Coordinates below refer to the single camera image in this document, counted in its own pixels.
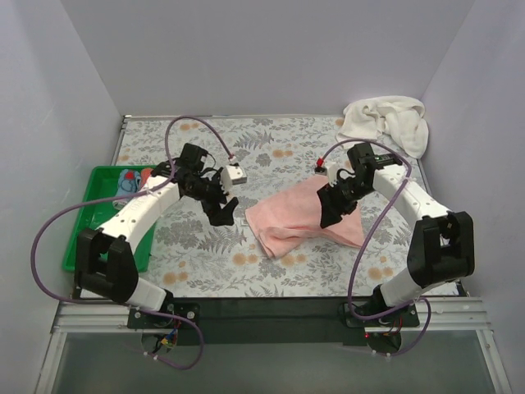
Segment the pink towel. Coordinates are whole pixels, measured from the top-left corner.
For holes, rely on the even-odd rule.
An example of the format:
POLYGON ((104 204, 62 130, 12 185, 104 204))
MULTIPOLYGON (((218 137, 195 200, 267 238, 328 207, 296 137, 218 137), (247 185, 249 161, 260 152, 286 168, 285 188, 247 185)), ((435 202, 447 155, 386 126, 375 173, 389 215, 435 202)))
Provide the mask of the pink towel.
POLYGON ((245 211, 249 227, 268 257, 279 259, 311 238, 326 238, 354 248, 362 246, 364 234, 358 210, 333 226, 320 227, 317 191, 326 183, 326 176, 311 176, 245 211))

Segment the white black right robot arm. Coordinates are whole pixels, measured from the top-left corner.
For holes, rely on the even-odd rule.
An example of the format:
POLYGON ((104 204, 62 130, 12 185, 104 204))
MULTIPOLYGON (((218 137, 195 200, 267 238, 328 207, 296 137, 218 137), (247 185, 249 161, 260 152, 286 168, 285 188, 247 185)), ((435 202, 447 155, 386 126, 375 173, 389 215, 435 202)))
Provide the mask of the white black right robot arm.
POLYGON ((377 192, 388 200, 386 207, 394 208, 412 229, 406 267, 377 286, 362 305, 349 306, 353 318, 373 321, 408 308, 435 287, 473 274, 473 219, 438 203, 412 179, 411 164, 393 149, 378 154, 371 140, 352 142, 347 152, 349 170, 328 163, 326 155, 316 162, 316 173, 328 178, 317 192, 320 226, 341 222, 361 199, 377 192))

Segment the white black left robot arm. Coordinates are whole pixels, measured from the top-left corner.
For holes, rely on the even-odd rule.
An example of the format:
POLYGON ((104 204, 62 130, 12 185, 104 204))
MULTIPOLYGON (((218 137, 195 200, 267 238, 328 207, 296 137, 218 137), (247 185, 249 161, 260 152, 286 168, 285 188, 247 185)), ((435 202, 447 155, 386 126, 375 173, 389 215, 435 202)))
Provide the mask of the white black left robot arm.
POLYGON ((172 294, 141 278, 134 253, 156 221, 181 198, 200 202, 214 227, 231 226, 239 200, 233 186, 247 175, 232 159, 219 168, 206 168, 208 151, 185 144, 179 157, 158 164, 138 196, 96 229, 86 228, 76 241, 75 286, 144 310, 167 310, 172 294))

